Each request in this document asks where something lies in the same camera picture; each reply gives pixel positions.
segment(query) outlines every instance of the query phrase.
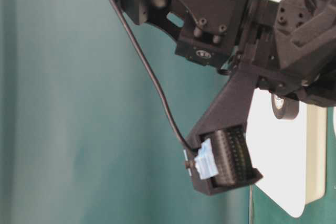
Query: green curtain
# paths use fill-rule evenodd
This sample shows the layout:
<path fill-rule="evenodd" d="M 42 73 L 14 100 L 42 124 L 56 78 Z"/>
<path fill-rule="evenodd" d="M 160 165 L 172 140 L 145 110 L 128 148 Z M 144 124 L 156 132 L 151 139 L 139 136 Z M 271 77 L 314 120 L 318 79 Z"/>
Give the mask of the green curtain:
<path fill-rule="evenodd" d="M 195 192 L 107 0 L 0 0 L 1 223 L 248 222 L 248 189 Z M 225 79 L 132 26 L 186 135 Z"/>

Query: screw hole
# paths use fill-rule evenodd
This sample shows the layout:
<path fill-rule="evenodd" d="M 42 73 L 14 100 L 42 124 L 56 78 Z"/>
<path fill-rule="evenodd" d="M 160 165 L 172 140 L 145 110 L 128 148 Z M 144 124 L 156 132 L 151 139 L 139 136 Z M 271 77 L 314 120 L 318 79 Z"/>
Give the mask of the screw hole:
<path fill-rule="evenodd" d="M 303 25 L 303 22 L 299 22 L 299 23 L 297 23 L 296 27 L 299 28 L 302 25 Z"/>

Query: bolt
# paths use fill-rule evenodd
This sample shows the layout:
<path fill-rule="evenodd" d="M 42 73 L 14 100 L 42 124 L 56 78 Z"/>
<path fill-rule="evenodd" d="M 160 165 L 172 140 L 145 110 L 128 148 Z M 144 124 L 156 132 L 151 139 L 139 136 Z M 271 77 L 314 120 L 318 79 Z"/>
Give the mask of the bolt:
<path fill-rule="evenodd" d="M 225 33 L 225 32 L 226 32 L 226 30 L 227 30 L 227 27 L 226 27 L 226 25 L 220 25 L 220 26 L 219 26 L 219 29 L 218 29 L 218 31 L 219 31 L 219 33 L 220 33 L 220 34 L 223 34 L 223 33 Z"/>

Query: teal backdrop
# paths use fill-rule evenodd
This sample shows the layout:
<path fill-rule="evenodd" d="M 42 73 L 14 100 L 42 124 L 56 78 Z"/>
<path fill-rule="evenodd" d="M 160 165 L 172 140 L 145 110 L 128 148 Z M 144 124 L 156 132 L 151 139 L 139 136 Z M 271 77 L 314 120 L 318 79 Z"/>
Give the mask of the teal backdrop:
<path fill-rule="evenodd" d="M 0 0 L 4 224 L 248 222 L 248 189 L 195 192 L 157 93 L 107 0 Z M 186 135 L 225 79 L 134 32 Z"/>

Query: black wire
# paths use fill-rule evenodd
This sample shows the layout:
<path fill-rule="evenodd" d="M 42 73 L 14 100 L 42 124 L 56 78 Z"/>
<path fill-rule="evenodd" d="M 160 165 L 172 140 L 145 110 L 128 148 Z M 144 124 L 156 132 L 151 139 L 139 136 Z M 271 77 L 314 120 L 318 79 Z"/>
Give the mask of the black wire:
<path fill-rule="evenodd" d="M 227 69 L 217 69 L 217 73 L 219 73 L 221 76 L 231 75 L 231 71 Z"/>
<path fill-rule="evenodd" d="M 155 76 L 155 73 L 153 72 L 150 64 L 148 63 L 146 56 L 144 55 L 144 53 L 142 52 L 142 49 L 137 41 L 137 39 L 135 38 L 130 26 L 128 25 L 127 21 L 125 20 L 125 17 L 122 15 L 121 10 L 119 9 L 118 5 L 116 4 L 115 0 L 109 0 L 110 4 L 112 5 L 114 11 L 116 12 L 118 18 L 120 19 L 121 24 L 124 26 L 128 36 L 131 39 L 131 42 L 135 48 L 135 50 L 137 51 L 141 62 L 143 63 L 143 65 L 145 66 L 145 69 L 147 70 L 160 98 L 161 98 L 161 102 L 164 108 L 164 111 L 166 113 L 166 116 L 168 118 L 168 121 L 170 122 L 171 127 L 173 128 L 173 131 L 175 132 L 177 139 L 179 140 L 179 142 L 189 151 L 193 152 L 193 153 L 197 153 L 197 149 L 193 149 L 189 146 L 189 144 L 186 142 L 186 140 L 183 138 L 183 136 L 180 133 L 179 128 L 177 127 L 174 117 L 172 115 L 172 112 L 170 111 L 166 96 L 162 90 L 162 87 L 157 79 L 157 77 Z"/>

